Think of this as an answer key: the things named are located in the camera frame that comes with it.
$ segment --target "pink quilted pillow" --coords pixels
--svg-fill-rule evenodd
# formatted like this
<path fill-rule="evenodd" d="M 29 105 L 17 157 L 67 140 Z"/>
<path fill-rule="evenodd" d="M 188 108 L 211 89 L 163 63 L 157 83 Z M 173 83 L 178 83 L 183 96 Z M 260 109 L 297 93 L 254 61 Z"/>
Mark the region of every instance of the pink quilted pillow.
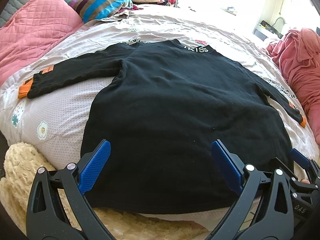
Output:
<path fill-rule="evenodd" d="M 0 28 L 0 86 L 83 25 L 64 0 L 30 0 Z"/>

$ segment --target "cable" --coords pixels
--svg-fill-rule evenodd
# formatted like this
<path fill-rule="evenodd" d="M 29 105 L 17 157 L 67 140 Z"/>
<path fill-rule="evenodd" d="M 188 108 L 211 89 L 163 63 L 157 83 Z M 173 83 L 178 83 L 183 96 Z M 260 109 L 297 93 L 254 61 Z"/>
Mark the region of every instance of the cable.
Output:
<path fill-rule="evenodd" d="M 278 17 L 278 19 L 276 19 L 276 22 L 272 25 L 272 27 L 277 23 L 277 21 L 278 21 L 279 19 L 282 19 L 283 22 L 284 22 L 284 24 L 286 24 L 285 19 L 284 19 L 283 17 Z"/>
<path fill-rule="evenodd" d="M 281 4 L 281 7 L 280 7 L 280 12 L 279 12 L 279 15 L 281 15 L 281 11 L 282 11 L 282 6 L 283 6 L 283 3 L 284 3 L 284 0 L 282 0 L 282 4 Z"/>

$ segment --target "orange cuff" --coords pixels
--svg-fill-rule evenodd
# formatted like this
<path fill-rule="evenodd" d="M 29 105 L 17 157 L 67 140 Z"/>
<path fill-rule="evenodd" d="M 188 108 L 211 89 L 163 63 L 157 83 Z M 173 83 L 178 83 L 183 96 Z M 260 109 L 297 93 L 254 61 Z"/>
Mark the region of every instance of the orange cuff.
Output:
<path fill-rule="evenodd" d="M 303 128 L 305 128 L 306 125 L 307 125 L 307 119 L 306 119 L 304 116 L 302 116 L 302 122 L 300 123 L 300 125 L 301 125 Z"/>
<path fill-rule="evenodd" d="M 24 98 L 28 95 L 28 92 L 31 89 L 32 83 L 33 83 L 33 78 L 30 78 L 27 81 L 25 81 L 22 86 L 19 87 L 19 94 L 18 94 L 19 99 Z"/>
<path fill-rule="evenodd" d="M 291 106 L 293 109 L 295 109 L 294 105 L 291 104 L 290 102 L 289 102 L 289 106 Z"/>

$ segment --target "metal screw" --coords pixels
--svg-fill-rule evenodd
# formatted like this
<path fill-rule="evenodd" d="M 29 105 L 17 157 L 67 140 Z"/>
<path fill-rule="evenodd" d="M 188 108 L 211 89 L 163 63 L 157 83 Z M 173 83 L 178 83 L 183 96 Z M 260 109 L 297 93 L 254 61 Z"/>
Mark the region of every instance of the metal screw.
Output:
<path fill-rule="evenodd" d="M 251 165 L 251 164 L 247 164 L 247 165 L 245 166 L 245 168 L 246 168 L 248 171 L 254 171 L 254 166 Z"/>
<path fill-rule="evenodd" d="M 76 167 L 76 164 L 75 164 L 75 163 L 69 163 L 69 164 L 67 165 L 67 169 L 68 169 L 68 170 L 73 170 L 75 167 Z"/>
<path fill-rule="evenodd" d="M 38 169 L 38 173 L 44 173 L 44 171 L 45 171 L 45 168 L 44 167 L 40 167 L 39 169 Z"/>
<path fill-rule="evenodd" d="M 281 169 L 276 169 L 276 174 L 278 174 L 278 175 L 282 175 L 282 174 L 283 174 L 283 172 L 281 171 Z"/>

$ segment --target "striped pillow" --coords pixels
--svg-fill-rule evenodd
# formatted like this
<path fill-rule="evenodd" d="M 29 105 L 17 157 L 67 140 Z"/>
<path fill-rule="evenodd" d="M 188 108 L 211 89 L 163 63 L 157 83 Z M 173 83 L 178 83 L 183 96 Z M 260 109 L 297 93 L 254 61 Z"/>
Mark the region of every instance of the striped pillow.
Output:
<path fill-rule="evenodd" d="M 100 20 L 111 17 L 121 8 L 132 8 L 131 0 L 70 0 L 68 2 L 87 23 L 91 20 Z"/>

